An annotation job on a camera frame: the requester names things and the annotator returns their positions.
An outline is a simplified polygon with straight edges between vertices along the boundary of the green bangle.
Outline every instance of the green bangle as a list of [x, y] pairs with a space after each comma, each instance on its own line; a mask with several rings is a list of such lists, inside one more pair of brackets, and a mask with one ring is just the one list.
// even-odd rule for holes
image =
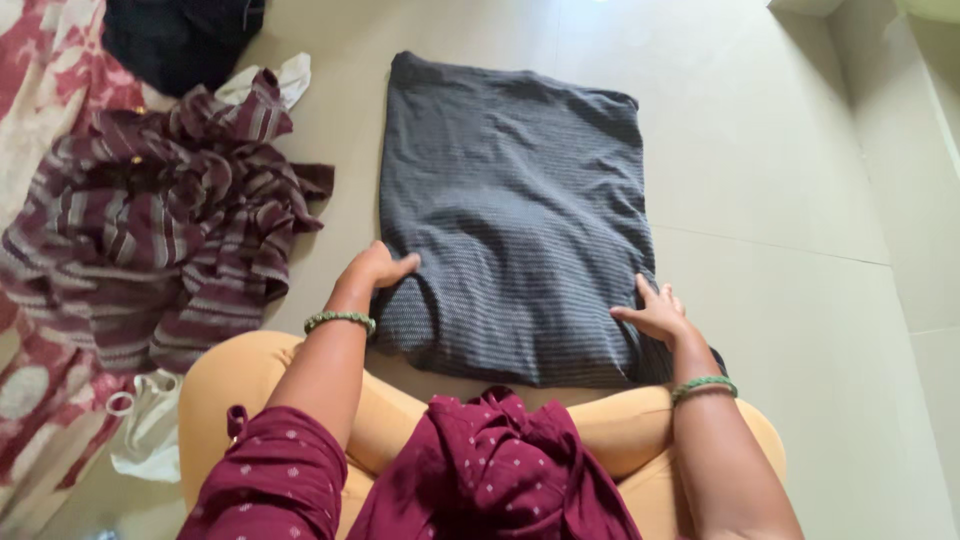
[[687, 384], [681, 384], [673, 389], [673, 393], [670, 394], [670, 401], [673, 403], [673, 406], [677, 406], [677, 403], [680, 402], [687, 394], [690, 393], [690, 390], [696, 388], [697, 386], [703, 386], [704, 384], [714, 384], [714, 383], [723, 383], [730, 388], [730, 393], [734, 397], [737, 395], [736, 386], [733, 384], [733, 381], [729, 377], [721, 376], [712, 376], [712, 377], [698, 377]]
[[372, 336], [376, 331], [376, 322], [363, 313], [357, 313], [355, 311], [351, 311], [349, 313], [341, 313], [339, 311], [322, 311], [316, 315], [310, 315], [307, 317], [306, 321], [303, 322], [303, 332], [310, 333], [313, 331], [313, 329], [317, 328], [326, 321], [337, 320], [353, 321], [355, 323], [364, 325], [367, 327], [367, 337]]

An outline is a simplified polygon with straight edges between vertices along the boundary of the white cloth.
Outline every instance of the white cloth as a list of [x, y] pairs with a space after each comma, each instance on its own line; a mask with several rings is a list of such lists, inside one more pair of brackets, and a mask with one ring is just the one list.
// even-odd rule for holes
[[[260, 71], [259, 65], [252, 65], [232, 79], [213, 94], [217, 99], [231, 105], [240, 105], [250, 94], [253, 77]], [[283, 106], [290, 110], [300, 99], [307, 87], [310, 86], [310, 55], [300, 53], [280, 65], [274, 72], [277, 84], [280, 87], [280, 99]]]
[[[183, 375], [158, 369], [133, 379], [136, 397], [117, 392], [107, 402], [107, 411], [127, 416], [120, 434], [110, 443], [110, 460], [121, 475], [146, 480], [180, 481], [180, 446], [177, 436], [177, 401]], [[132, 404], [116, 410], [116, 400]]]

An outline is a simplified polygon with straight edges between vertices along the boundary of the beige leggings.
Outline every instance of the beige leggings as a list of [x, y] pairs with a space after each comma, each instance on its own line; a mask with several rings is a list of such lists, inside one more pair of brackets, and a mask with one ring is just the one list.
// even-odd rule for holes
[[[206, 475], [229, 445], [227, 408], [241, 404], [250, 416], [267, 398], [301, 339], [253, 331], [226, 341], [200, 358], [180, 393], [180, 470], [187, 507], [197, 502]], [[783, 481], [783, 446], [770, 422], [737, 401], [744, 420]], [[347, 446], [348, 477], [337, 538], [347, 535], [376, 479], [396, 456], [426, 404], [364, 372], [363, 391]], [[617, 480], [624, 503], [646, 540], [693, 538], [684, 490], [670, 446], [670, 395], [661, 386], [628, 390], [569, 409], [580, 438]]]

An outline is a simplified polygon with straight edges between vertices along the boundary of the floor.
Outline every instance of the floor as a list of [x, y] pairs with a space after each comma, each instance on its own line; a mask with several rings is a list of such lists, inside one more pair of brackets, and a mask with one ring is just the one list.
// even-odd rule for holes
[[[313, 57], [278, 144], [337, 166], [326, 228], [300, 240], [267, 328], [300, 333], [377, 231], [393, 55], [533, 69], [639, 101], [658, 279], [780, 431], [808, 538], [955, 538], [917, 369], [826, 27], [765, 0], [284, 0], [242, 63]], [[371, 369], [421, 397], [482, 385]], [[582, 401], [577, 391], [527, 392]], [[171, 538], [176, 487], [101, 460], [44, 532]], [[638, 524], [641, 532], [643, 524]]]

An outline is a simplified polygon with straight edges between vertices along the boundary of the beige floor tile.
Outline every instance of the beige floor tile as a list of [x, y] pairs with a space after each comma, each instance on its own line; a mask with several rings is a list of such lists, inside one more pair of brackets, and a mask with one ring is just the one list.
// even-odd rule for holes
[[773, 422], [807, 538], [955, 538], [890, 268], [654, 228], [658, 278]]
[[80, 540], [114, 530], [127, 540], [169, 540], [186, 519], [180, 485], [118, 475], [103, 453], [40, 540]]
[[937, 439], [940, 461], [953, 505], [953, 521], [960, 524], [960, 328], [925, 331], [910, 336], [917, 369], [924, 384], [930, 424]]
[[885, 261], [843, 98], [810, 76], [836, 59], [801, 47], [826, 27], [792, 22], [753, 0], [565, 0], [557, 77], [639, 101], [652, 223]]

